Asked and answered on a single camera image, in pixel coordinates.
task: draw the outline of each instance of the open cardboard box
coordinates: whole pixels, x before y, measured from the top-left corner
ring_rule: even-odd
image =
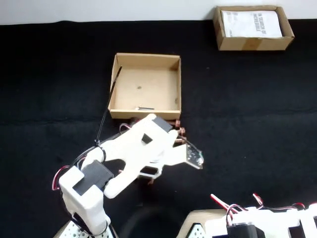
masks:
[[[166,120],[181,114],[180,56],[117,53],[111,85],[121,72],[109,104],[114,119],[144,118],[155,113]]]
[[[222,10],[276,11],[283,37],[226,37],[222,21]],[[213,25],[216,32],[218,49],[220,51],[284,51],[294,39],[292,28],[287,20],[283,8],[280,6],[217,6],[213,16]]]

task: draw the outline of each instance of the black fabric surface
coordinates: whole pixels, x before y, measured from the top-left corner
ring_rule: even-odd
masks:
[[[181,122],[205,156],[202,171],[166,167],[105,200],[117,232],[148,210],[132,237],[175,237],[190,211],[219,208],[210,193],[317,200],[317,21],[291,26],[287,51],[255,53],[219,52],[210,21],[0,26],[1,236],[52,237],[68,220],[52,178],[92,145],[116,52],[181,55]],[[108,116],[102,138],[118,125]]]

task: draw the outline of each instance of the perforated metal plate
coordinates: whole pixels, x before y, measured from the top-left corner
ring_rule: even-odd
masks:
[[[206,233],[200,223],[194,223],[187,238],[207,238]]]
[[[59,238],[91,238],[91,236],[89,236],[85,232],[80,231],[78,226],[76,226],[75,223],[69,222],[69,224],[66,226],[65,230],[62,232]],[[108,227],[102,235],[95,236],[95,238],[115,238],[115,237],[113,236],[110,228]]]

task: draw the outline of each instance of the robotic arm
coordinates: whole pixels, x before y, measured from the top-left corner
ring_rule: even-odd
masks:
[[[162,118],[149,114],[117,138],[101,143],[87,153],[81,169],[71,167],[59,179],[66,209],[79,216],[91,234],[103,233],[110,224],[103,204],[104,195],[115,198],[139,176],[156,179],[164,165],[187,163],[202,169],[204,159],[191,143],[174,147],[178,133]],[[121,159],[124,170],[113,174],[102,164]],[[141,172],[150,168],[154,174]]]

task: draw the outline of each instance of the white wall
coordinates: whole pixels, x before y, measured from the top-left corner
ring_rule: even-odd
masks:
[[[0,0],[0,24],[202,20],[216,5],[272,4],[289,19],[317,18],[316,0]]]

